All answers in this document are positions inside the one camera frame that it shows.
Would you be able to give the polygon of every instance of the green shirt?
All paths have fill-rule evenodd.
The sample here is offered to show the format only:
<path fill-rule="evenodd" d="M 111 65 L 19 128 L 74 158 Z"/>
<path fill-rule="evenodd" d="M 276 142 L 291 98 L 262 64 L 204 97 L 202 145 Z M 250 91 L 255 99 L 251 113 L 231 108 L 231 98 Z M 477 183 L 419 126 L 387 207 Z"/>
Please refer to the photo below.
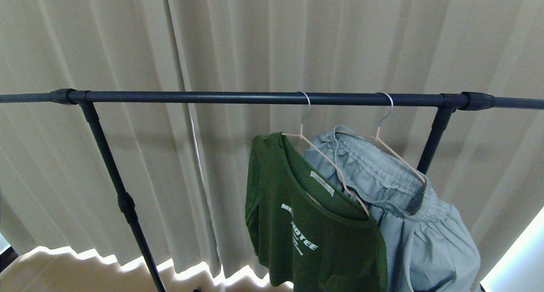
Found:
<path fill-rule="evenodd" d="M 270 283 L 295 292 L 383 292 L 385 243 L 368 217 L 281 133 L 251 145 L 246 224 Z"/>

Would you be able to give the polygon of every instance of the clothing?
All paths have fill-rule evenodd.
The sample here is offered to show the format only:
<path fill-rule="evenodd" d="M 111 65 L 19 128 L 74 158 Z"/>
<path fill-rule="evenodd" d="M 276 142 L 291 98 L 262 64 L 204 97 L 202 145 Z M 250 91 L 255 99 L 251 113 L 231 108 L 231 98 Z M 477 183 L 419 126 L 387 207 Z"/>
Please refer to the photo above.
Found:
<path fill-rule="evenodd" d="M 295 292 L 386 291 L 385 244 L 375 219 L 281 133 L 253 139 L 245 212 L 272 286 L 292 281 Z"/>
<path fill-rule="evenodd" d="M 342 170 L 346 185 L 369 203 L 386 243 L 391 292 L 466 292 L 480 268 L 480 255 L 455 207 L 438 198 L 400 160 L 362 137 L 336 133 L 312 140 Z M 340 175 L 316 150 L 307 161 L 335 186 Z"/>

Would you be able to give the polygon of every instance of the dark object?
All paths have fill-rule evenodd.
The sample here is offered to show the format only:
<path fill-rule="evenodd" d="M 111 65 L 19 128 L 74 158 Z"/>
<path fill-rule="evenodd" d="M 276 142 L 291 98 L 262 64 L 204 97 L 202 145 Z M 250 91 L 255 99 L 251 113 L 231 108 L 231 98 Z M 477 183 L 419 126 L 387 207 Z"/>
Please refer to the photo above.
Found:
<path fill-rule="evenodd" d="M 429 138 L 427 139 L 427 143 L 423 149 L 423 154 L 421 154 L 419 164 L 417 165 L 417 170 L 419 172 L 427 174 L 427 170 L 429 169 L 433 156 L 435 155 L 435 151 L 439 146 L 442 134 L 448 125 L 451 114 L 454 112 L 455 108 L 451 107 L 439 108 L 437 110 L 435 119 L 433 121 L 433 126 L 431 126 L 431 133 L 429 134 Z"/>
<path fill-rule="evenodd" d="M 308 93 L 313 105 L 389 106 L 387 96 L 381 93 Z M 484 110 L 488 108 L 523 108 L 544 110 L 544 99 L 500 98 L 485 93 L 463 92 L 442 94 L 390 94 L 395 106 L 429 106 L 439 110 L 433 121 L 431 133 L 418 164 L 418 170 L 426 173 L 438 147 L 449 118 L 456 108 L 460 110 Z M 145 240 L 134 201 L 125 190 L 115 165 L 109 145 L 99 122 L 93 102 L 155 102 L 155 103 L 215 103 L 215 104 L 307 104 L 305 96 L 298 92 L 134 92 L 134 91 L 77 91 L 59 89 L 50 93 L 6 94 L 1 103 L 55 102 L 80 104 L 93 132 L 96 144 L 117 191 L 121 212 L 132 228 L 134 238 L 157 290 L 166 292 L 157 267 Z"/>
<path fill-rule="evenodd" d="M 8 265 L 10 265 L 19 255 L 15 252 L 13 247 L 9 247 L 2 254 L 0 254 L 0 272 L 2 272 Z"/>

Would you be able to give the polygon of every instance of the beige curtain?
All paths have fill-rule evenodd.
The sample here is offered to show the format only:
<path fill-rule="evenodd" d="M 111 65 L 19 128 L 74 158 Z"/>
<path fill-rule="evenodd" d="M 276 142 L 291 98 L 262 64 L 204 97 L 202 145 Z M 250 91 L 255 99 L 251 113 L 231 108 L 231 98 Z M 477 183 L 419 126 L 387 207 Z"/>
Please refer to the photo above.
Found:
<path fill-rule="evenodd" d="M 544 98 L 544 0 L 0 0 L 0 93 L 458 93 Z M 262 276 L 244 222 L 250 140 L 304 106 L 97 104 L 157 263 Z M 385 108 L 313 106 L 311 137 L 370 133 Z M 416 165 L 434 108 L 382 137 Z M 2 234 L 140 256 L 77 106 L 0 108 Z M 429 170 L 482 255 L 481 279 L 544 205 L 544 113 L 457 112 Z"/>

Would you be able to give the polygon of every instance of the beige floor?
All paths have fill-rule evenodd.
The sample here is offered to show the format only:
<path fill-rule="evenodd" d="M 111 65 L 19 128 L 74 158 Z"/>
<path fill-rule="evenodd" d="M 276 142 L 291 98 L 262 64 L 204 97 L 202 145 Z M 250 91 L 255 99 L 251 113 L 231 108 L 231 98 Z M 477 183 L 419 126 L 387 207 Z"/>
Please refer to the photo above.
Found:
<path fill-rule="evenodd" d="M 260 287 L 249 277 L 229 284 L 214 284 L 209 272 L 175 277 L 173 267 L 161 271 L 169 292 L 289 292 L 288 286 Z M 1 292 L 153 292 L 155 286 L 144 264 L 123 271 L 119 264 L 104 264 L 98 257 L 80 260 L 72 253 L 51 255 L 37 251 L 18 257 L 0 274 Z"/>

